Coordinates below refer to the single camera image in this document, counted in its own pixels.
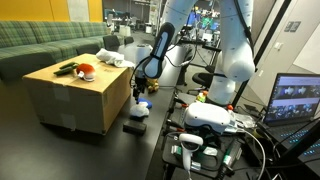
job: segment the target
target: laptop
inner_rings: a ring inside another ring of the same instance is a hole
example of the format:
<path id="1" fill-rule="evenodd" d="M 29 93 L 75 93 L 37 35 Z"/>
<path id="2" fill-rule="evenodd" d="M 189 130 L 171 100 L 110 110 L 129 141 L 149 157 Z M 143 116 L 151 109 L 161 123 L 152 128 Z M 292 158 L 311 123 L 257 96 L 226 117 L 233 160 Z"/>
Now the laptop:
<path id="1" fill-rule="evenodd" d="M 309 128 L 302 126 L 313 120 L 320 101 L 320 75 L 278 73 L 271 92 L 262 127 L 278 142 L 289 136 L 286 146 L 293 144 Z"/>

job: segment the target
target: white cable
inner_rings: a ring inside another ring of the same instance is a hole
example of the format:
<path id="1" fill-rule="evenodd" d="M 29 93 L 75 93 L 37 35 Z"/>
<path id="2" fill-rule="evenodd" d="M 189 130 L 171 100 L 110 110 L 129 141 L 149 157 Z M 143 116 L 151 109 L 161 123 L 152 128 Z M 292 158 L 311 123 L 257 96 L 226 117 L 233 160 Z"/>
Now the white cable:
<path id="1" fill-rule="evenodd" d="M 263 172 L 265 170 L 265 166 L 266 166 L 266 154 L 264 152 L 264 148 L 263 148 L 262 144 L 260 143 L 260 141 L 256 137 L 254 137 L 251 133 L 249 133 L 248 131 L 246 131 L 244 129 L 238 129 L 238 130 L 239 130 L 239 132 L 244 132 L 244 133 L 250 135 L 259 144 L 259 146 L 261 148 L 261 151 L 262 151 L 262 166 L 261 166 L 261 172 L 260 172 L 259 177 L 257 179 L 257 180 L 260 180 L 261 177 L 262 177 L 262 174 L 263 174 Z"/>

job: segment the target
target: brown cardboard box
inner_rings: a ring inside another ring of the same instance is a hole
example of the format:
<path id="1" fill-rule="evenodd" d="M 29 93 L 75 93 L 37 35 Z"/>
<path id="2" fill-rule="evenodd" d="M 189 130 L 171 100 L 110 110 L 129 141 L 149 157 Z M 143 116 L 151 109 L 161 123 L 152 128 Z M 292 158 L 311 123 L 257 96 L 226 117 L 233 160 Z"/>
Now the brown cardboard box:
<path id="1" fill-rule="evenodd" d="M 77 62 L 91 64 L 95 80 L 87 82 L 76 73 L 56 76 L 59 67 Z M 130 96 L 129 68 L 117 68 L 84 54 L 23 77 L 40 122 L 104 134 Z"/>

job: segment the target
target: laptop screen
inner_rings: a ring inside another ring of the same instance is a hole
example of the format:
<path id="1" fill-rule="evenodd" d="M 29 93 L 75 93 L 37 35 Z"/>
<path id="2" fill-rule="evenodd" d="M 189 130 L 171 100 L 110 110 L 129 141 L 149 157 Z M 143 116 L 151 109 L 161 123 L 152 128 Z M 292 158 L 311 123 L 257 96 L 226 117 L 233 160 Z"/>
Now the laptop screen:
<path id="1" fill-rule="evenodd" d="M 320 75 L 278 73 L 264 122 L 307 121 L 315 115 L 319 100 Z"/>

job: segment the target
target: computer screen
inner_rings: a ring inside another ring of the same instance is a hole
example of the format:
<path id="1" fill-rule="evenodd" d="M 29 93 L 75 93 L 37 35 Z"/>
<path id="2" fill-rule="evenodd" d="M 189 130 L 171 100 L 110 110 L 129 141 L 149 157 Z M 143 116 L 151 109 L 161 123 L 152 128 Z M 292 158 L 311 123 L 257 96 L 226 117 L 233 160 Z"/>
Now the computer screen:
<path id="1" fill-rule="evenodd" d="M 320 75 L 277 74 L 265 122 L 302 120 L 314 116 L 320 100 Z"/>

